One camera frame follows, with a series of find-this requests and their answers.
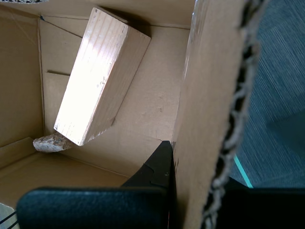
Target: teal stripe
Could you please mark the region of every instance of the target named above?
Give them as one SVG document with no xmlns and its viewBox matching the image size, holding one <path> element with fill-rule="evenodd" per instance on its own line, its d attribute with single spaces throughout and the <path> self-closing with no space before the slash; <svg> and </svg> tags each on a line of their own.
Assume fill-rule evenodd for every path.
<svg viewBox="0 0 305 229">
<path fill-rule="evenodd" d="M 242 164 L 240 163 L 240 161 L 239 161 L 237 156 L 234 157 L 234 161 L 235 161 L 235 163 L 236 163 L 240 173 L 242 174 L 242 176 L 244 178 L 244 181 L 246 182 L 247 186 L 249 188 L 253 188 L 253 186 L 252 186 L 252 184 L 251 184 L 251 182 L 249 180 L 249 177 L 247 176 L 246 172 L 244 171 L 244 168 L 243 168 Z"/>
</svg>

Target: cardboard box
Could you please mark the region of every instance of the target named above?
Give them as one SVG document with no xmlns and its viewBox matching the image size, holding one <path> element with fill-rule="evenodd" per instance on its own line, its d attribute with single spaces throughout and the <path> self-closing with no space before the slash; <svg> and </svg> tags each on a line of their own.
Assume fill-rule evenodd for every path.
<svg viewBox="0 0 305 229">
<path fill-rule="evenodd" d="M 96 5 L 126 17 L 151 43 L 105 133 L 60 154 L 38 154 L 30 138 L 54 133 Z M 214 225 L 241 139 L 264 5 L 251 0 L 198 0 L 195 9 L 192 0 L 2 3 L 0 161 L 14 158 L 0 163 L 0 203 L 15 207 L 25 192 L 40 186 L 118 187 L 161 141 L 170 140 L 183 227 Z M 206 205 L 208 195 L 212 201 Z"/>
</svg>

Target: blue-gray carpet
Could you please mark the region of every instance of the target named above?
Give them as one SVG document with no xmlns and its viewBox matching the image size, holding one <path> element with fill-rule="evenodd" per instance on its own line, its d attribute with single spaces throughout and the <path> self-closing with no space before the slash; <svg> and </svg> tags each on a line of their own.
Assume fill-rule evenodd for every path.
<svg viewBox="0 0 305 229">
<path fill-rule="evenodd" d="M 271 1 L 258 38 L 259 68 L 237 156 L 254 187 L 305 187 L 305 151 L 297 152 L 277 130 L 305 111 L 305 0 Z M 296 134 L 293 124 L 285 126 Z M 245 184 L 236 164 L 231 177 Z"/>
</svg>

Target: small wooden piece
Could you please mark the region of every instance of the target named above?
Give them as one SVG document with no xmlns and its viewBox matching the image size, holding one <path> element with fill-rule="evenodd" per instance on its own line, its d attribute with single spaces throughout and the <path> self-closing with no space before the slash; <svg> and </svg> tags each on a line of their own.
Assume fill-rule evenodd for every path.
<svg viewBox="0 0 305 229">
<path fill-rule="evenodd" d="M 82 146 L 109 128 L 149 42 L 93 8 L 54 129 Z"/>
</svg>

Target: black plastic object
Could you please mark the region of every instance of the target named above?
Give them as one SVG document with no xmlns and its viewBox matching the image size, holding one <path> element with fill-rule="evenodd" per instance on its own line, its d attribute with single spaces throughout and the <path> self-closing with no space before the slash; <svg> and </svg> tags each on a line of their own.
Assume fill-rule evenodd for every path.
<svg viewBox="0 0 305 229">
<path fill-rule="evenodd" d="M 120 188 L 39 188 L 17 204 L 20 229 L 166 229 L 173 150 L 163 141 Z"/>
<path fill-rule="evenodd" d="M 247 188 L 230 179 L 216 228 L 305 228 L 304 206 L 305 189 Z"/>
</svg>

